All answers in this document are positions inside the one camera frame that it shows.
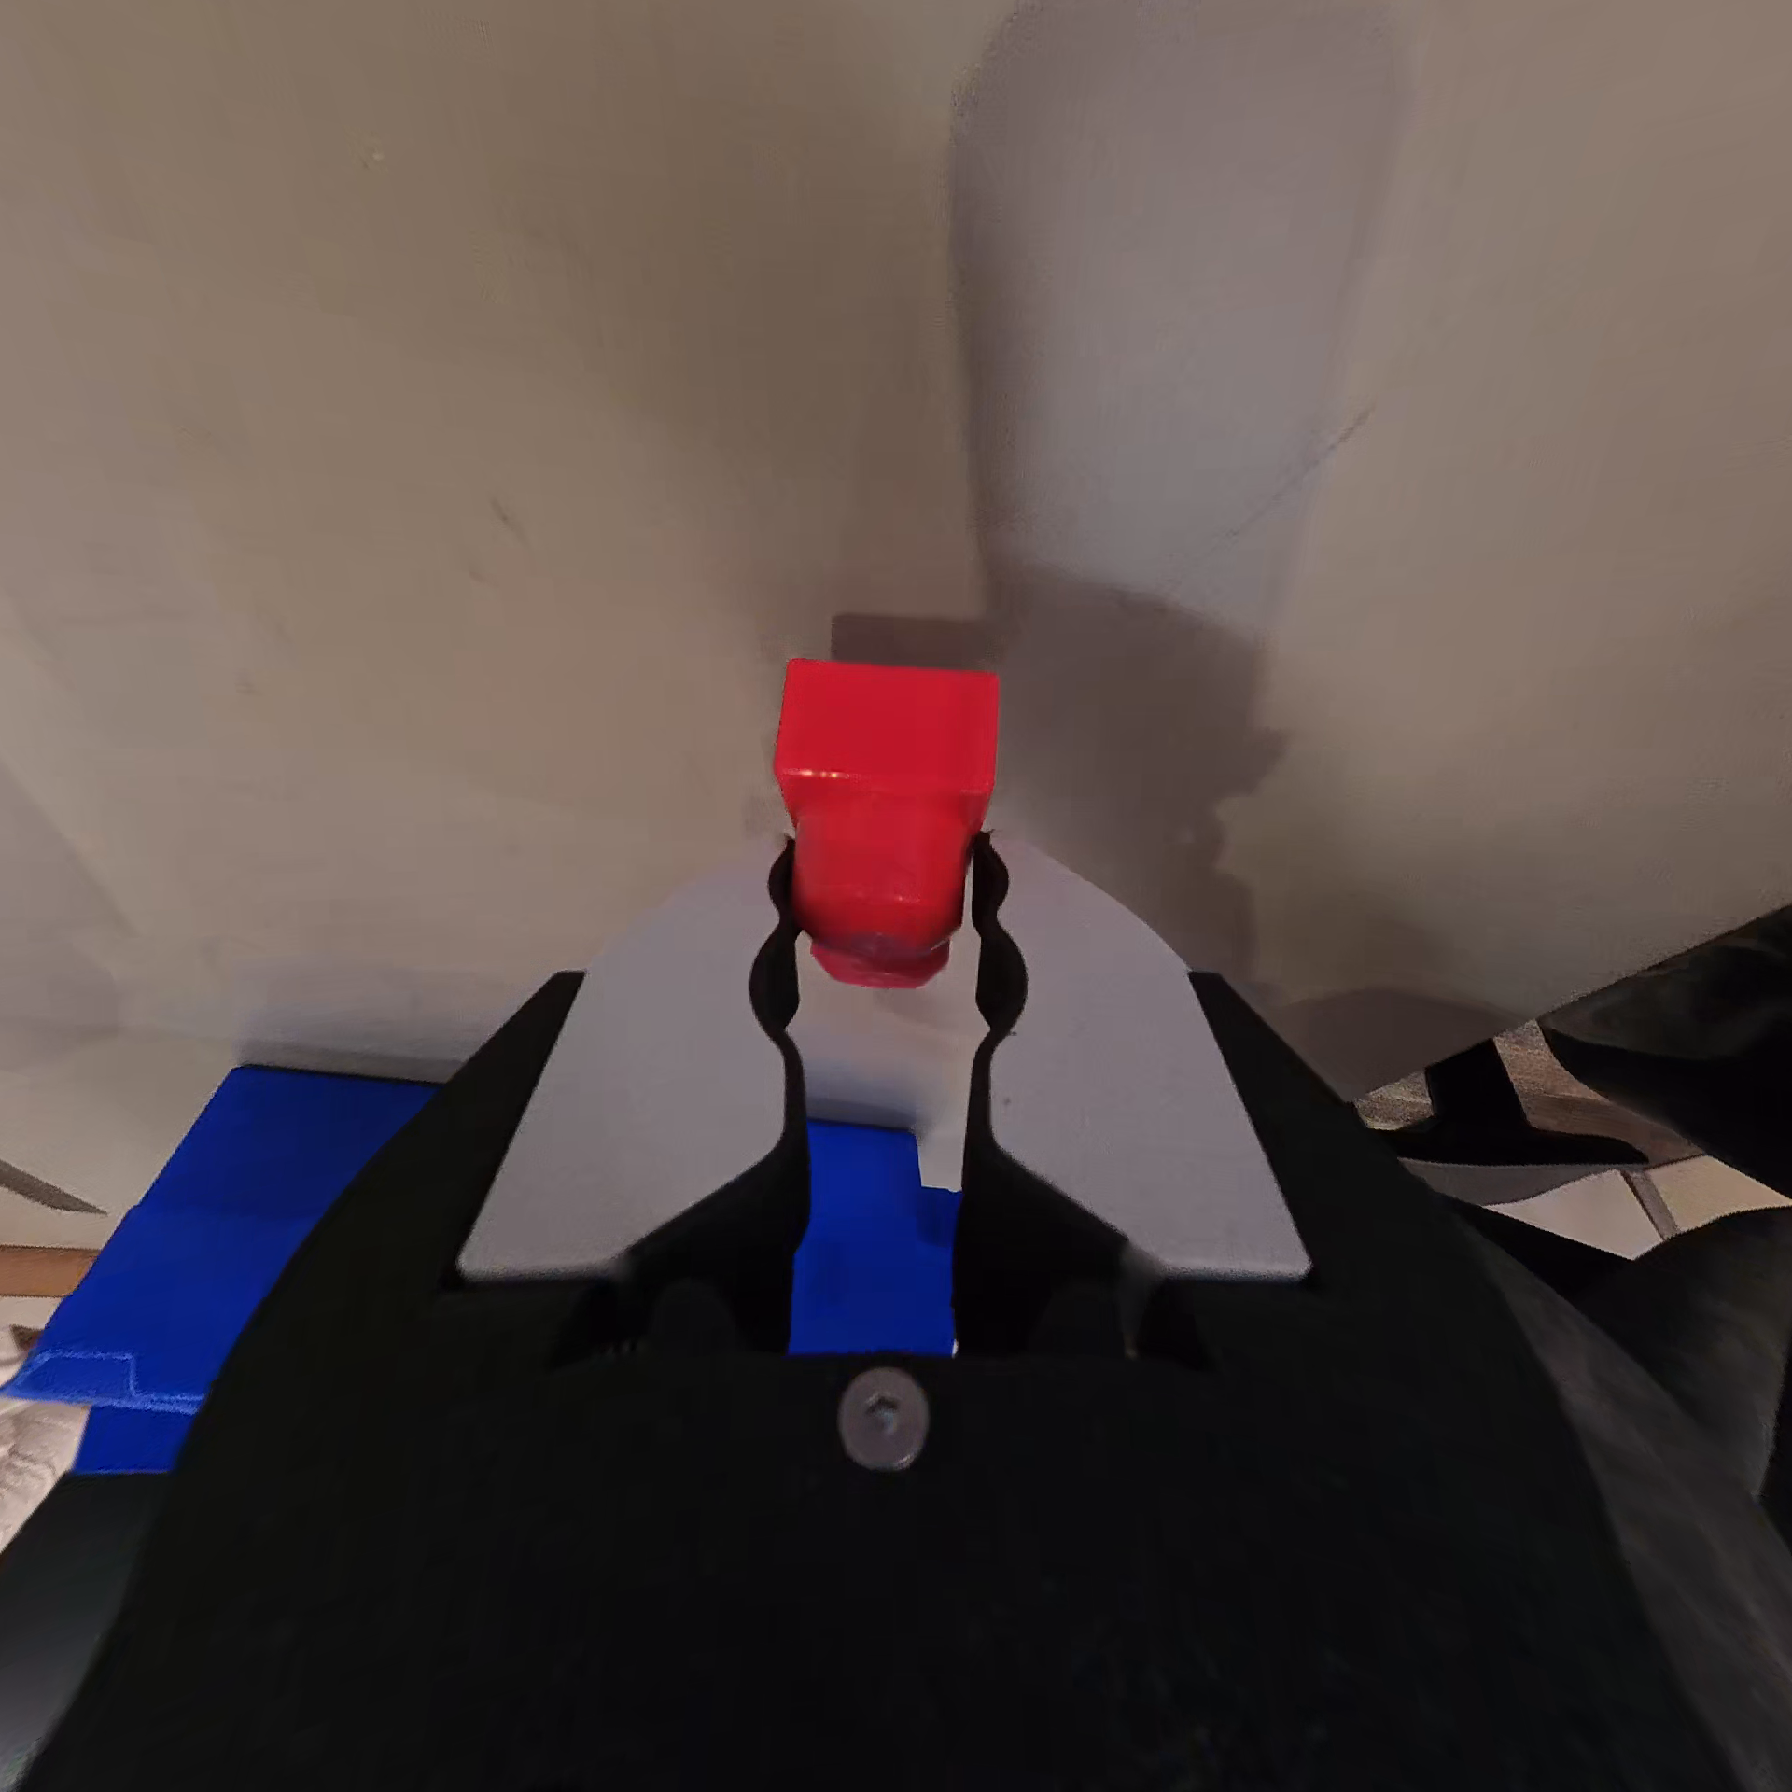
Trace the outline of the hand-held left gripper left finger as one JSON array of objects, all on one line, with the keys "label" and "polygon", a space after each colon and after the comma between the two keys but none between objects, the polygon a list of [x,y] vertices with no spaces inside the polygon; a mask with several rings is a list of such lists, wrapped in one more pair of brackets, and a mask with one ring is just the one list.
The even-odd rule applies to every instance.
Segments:
[{"label": "hand-held left gripper left finger", "polygon": [[693,1282],[792,1342],[810,1223],[793,841],[681,888],[585,970],[462,1247],[468,1282],[582,1282],[641,1332]]}]

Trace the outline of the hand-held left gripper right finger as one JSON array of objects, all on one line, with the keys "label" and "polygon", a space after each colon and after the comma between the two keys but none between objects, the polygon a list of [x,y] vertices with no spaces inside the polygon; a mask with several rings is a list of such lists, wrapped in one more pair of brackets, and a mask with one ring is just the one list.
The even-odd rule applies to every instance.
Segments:
[{"label": "hand-held left gripper right finger", "polygon": [[1299,1287],[1309,1247],[1183,957],[1013,833],[974,844],[970,926],[958,1348],[1021,1352],[1078,1290],[1132,1343],[1162,1287]]}]

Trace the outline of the red two-stud toy block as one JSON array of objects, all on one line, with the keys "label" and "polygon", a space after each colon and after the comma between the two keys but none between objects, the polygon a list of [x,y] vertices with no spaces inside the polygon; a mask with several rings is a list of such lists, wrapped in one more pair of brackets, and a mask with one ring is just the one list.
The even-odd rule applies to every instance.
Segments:
[{"label": "red two-stud toy block", "polygon": [[792,910],[833,980],[912,991],[948,967],[998,731],[991,671],[788,663],[772,769]]}]

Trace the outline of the blue divided plastic bin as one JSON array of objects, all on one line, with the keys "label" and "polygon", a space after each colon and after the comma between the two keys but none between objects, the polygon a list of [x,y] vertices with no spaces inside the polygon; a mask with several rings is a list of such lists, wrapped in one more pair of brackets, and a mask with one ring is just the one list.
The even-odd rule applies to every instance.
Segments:
[{"label": "blue divided plastic bin", "polygon": [[[76,1473],[169,1471],[260,1298],[434,1092],[421,1082],[234,1068],[24,1357],[14,1414],[86,1410]],[[810,1121],[809,1144],[792,1355],[951,1355],[960,1192],[924,1183],[909,1133]]]}]

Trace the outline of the grey desk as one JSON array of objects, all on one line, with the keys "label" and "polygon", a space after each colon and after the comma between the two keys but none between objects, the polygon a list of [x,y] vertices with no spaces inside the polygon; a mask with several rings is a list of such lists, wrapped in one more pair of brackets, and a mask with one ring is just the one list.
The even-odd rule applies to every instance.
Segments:
[{"label": "grey desk", "polygon": [[4,5],[4,1236],[772,833],[793,657],[1345,1092],[1788,905],[1788,5]]}]

